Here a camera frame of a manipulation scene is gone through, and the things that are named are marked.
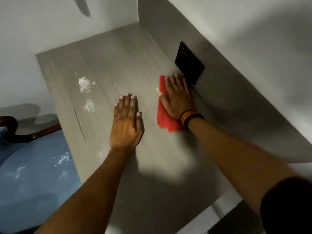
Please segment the black sleeve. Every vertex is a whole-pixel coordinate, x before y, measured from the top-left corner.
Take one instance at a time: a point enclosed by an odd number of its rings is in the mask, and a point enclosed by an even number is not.
[[[267,234],[312,233],[312,184],[291,177],[263,197],[260,215]]]

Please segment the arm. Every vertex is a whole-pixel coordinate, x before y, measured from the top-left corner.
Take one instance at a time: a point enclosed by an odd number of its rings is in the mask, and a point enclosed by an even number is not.
[[[160,99],[173,118],[179,119],[185,110],[195,109],[185,79],[181,83],[177,77],[167,77],[165,83],[170,100],[163,94],[160,94]],[[258,214],[262,198],[274,185],[288,177],[298,176],[283,161],[248,142],[228,135],[204,119],[191,119],[189,129]]]
[[[121,96],[114,108],[111,150],[102,165],[37,230],[47,233],[104,233],[122,173],[142,137],[141,113],[135,99]]]

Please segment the chair armrest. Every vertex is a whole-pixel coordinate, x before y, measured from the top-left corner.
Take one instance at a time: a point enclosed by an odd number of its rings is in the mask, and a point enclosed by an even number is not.
[[[15,133],[18,128],[18,121],[14,117],[10,116],[0,117],[0,127],[2,126],[7,127],[7,132],[4,136],[4,141],[7,143],[28,143],[61,129],[60,124],[56,124],[29,135],[16,135]]]

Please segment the striped bracelet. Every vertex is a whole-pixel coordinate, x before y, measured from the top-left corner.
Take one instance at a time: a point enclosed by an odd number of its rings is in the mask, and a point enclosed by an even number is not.
[[[188,123],[192,118],[203,118],[204,117],[197,113],[195,110],[186,110],[180,116],[180,122],[188,129]]]

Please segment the finger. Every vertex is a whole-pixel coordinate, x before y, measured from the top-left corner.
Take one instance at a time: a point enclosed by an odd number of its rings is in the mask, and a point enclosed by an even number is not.
[[[136,146],[140,142],[142,135],[143,135],[142,113],[137,112],[136,114]]]
[[[128,117],[132,119],[133,121],[135,120],[135,97],[134,96],[132,96],[130,99]]]
[[[176,91],[180,90],[179,86],[177,85],[177,81],[175,80],[175,77],[170,76],[170,81],[171,81],[172,87],[173,87]]]
[[[171,105],[170,105],[166,95],[161,93],[161,92],[159,92],[159,99],[163,103],[163,107],[166,109],[166,111],[169,113],[169,115],[173,117],[173,112],[172,112],[172,109],[171,109]]]
[[[130,107],[130,94],[126,94],[126,98],[124,100],[124,108],[122,110],[122,116],[127,117],[129,113],[129,107]]]
[[[190,92],[189,92],[189,90],[188,90],[188,84],[187,84],[185,78],[183,78],[183,84],[184,84],[184,89],[185,89],[185,91],[189,94]]]
[[[115,120],[115,118],[117,118],[117,114],[118,114],[118,104],[115,104],[115,107],[114,107],[114,120]]]
[[[174,91],[174,88],[171,85],[171,81],[170,81],[170,77],[166,76],[165,77],[165,85],[166,85],[166,89],[168,91],[168,93],[170,94],[172,91]]]
[[[122,110],[123,110],[123,96],[120,95],[119,97],[119,103],[118,103],[118,114],[117,116],[122,116]]]
[[[184,86],[181,83],[180,78],[177,76],[177,74],[175,75],[176,81],[177,81],[177,85],[179,86],[180,90],[184,91]]]

